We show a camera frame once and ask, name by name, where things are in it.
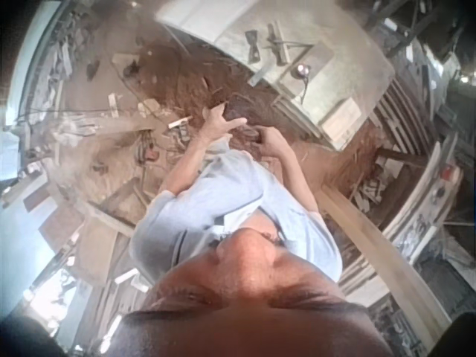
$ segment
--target man's nose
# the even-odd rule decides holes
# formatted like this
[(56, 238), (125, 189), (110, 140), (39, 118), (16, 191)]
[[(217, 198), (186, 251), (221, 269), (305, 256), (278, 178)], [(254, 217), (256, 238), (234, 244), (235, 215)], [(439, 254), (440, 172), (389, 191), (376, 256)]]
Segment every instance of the man's nose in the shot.
[(274, 287), (276, 246), (259, 232), (243, 228), (216, 249), (219, 279), (231, 298), (258, 298)]

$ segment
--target light blue shirt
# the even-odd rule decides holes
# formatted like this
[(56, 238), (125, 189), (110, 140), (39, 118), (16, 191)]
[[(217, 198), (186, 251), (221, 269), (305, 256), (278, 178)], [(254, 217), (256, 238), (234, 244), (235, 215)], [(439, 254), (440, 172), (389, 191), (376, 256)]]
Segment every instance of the light blue shirt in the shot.
[(154, 283), (234, 232), (258, 208), (290, 252), (339, 280), (341, 255), (321, 216), (305, 210), (274, 175), (236, 150), (217, 155), (189, 190), (178, 196), (164, 191), (153, 200), (132, 237), (132, 259)]

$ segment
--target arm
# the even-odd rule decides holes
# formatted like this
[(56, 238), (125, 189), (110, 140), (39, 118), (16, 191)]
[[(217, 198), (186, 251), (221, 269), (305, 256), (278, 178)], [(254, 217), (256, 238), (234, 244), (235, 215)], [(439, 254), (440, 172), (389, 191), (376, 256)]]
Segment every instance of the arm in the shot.
[(185, 154), (180, 158), (177, 165), (166, 176), (159, 192), (170, 191), (174, 195), (188, 190), (199, 175), (199, 168), (208, 146), (215, 140), (238, 126), (246, 124), (245, 118), (226, 121), (223, 118), (225, 104), (221, 104), (210, 111), (204, 111), (205, 124), (199, 134), (192, 139)]
[(264, 156), (278, 158), (283, 167), (284, 187), (309, 212), (319, 212), (309, 186), (300, 168), (298, 158), (286, 139), (276, 128), (256, 126), (261, 132), (262, 143), (258, 146)]

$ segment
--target workshop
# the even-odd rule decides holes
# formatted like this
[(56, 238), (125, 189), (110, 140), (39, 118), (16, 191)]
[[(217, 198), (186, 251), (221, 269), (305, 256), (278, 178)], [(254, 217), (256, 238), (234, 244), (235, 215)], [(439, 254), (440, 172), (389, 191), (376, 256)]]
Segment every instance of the workshop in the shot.
[(15, 2), (3, 356), (475, 356), (465, 1)]

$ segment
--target workbench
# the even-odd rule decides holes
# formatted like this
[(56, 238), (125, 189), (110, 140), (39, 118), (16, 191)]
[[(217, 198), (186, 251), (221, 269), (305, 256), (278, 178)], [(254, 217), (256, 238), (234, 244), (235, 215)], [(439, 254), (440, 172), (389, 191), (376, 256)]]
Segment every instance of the workbench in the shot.
[[(310, 79), (303, 105), (300, 96), (304, 85), (299, 83), (302, 91), (296, 94), (295, 89), (290, 90), (292, 81), (286, 76), (296, 66), (305, 48), (290, 47), (291, 64), (275, 65), (263, 79), (277, 89), (287, 104), (302, 114), (298, 120), (305, 123), (299, 123), (300, 126), (318, 138), (322, 136), (319, 124), (329, 112), (342, 100), (353, 98), (361, 116), (350, 127), (348, 140), (332, 143), (331, 147), (336, 150), (345, 148), (394, 76), (393, 66), (378, 45), (333, 1), (245, 0), (237, 3), (234, 0), (174, 0), (161, 8), (155, 19), (203, 39), (253, 72), (274, 58), (267, 38), (268, 24), (276, 21), (280, 23), (284, 41), (327, 46), (333, 57)], [(252, 65), (248, 64), (250, 45), (245, 38), (247, 30), (258, 31), (261, 61)], [(304, 62), (319, 60), (309, 58), (311, 51), (302, 59)]]

